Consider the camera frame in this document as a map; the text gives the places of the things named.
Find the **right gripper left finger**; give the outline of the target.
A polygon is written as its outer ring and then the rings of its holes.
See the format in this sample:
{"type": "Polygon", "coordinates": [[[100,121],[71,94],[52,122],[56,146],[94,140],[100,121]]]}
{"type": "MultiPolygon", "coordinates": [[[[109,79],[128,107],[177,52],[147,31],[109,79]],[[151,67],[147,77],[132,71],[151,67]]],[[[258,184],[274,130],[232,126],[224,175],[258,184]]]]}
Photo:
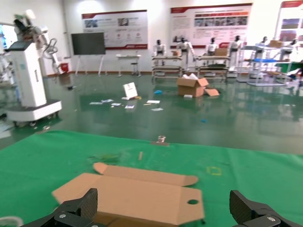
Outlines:
{"type": "Polygon", "coordinates": [[[98,191],[89,189],[79,199],[63,202],[51,214],[25,224],[26,227],[91,227],[98,209],[98,191]]]}

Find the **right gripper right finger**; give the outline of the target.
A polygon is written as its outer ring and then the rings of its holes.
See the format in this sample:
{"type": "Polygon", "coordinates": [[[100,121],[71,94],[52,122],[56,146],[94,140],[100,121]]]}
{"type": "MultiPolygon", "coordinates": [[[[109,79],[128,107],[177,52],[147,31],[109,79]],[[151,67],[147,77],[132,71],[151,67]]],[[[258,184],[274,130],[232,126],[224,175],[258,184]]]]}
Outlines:
{"type": "Polygon", "coordinates": [[[247,199],[238,190],[231,190],[229,210],[238,227],[300,227],[264,203],[247,199]]]}

